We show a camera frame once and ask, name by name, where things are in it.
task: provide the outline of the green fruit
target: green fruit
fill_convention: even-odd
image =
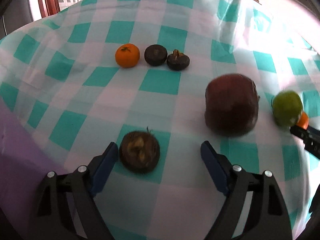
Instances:
[[[290,127],[299,121],[303,105],[296,92],[282,91],[273,98],[272,111],[279,126]]]

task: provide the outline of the metal bolt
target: metal bolt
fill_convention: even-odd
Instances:
[[[239,165],[233,165],[232,168],[234,171],[238,171],[238,172],[242,170],[241,166]]]
[[[265,171],[264,174],[265,174],[267,177],[272,177],[272,172],[271,172],[271,171]]]
[[[86,170],[87,170],[87,166],[84,166],[84,165],[78,168],[79,172],[85,172]]]
[[[53,178],[54,175],[55,175],[54,171],[50,171],[47,174],[48,178]]]

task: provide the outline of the table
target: table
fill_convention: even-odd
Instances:
[[[128,42],[141,59],[120,69],[114,53]],[[156,43],[186,53],[190,66],[148,66],[143,52]],[[273,172],[296,236],[308,219],[319,163],[274,124],[270,102],[283,89],[296,90],[318,127],[319,68],[312,47],[252,0],[83,0],[0,41],[0,95],[66,171],[111,141],[120,145],[129,131],[148,127],[158,139],[152,173],[135,175],[116,163],[95,197],[116,239],[204,238],[225,199],[201,160],[205,140],[249,172]],[[226,73],[250,77],[261,97],[255,129],[239,138],[217,137],[204,123],[205,88]]]

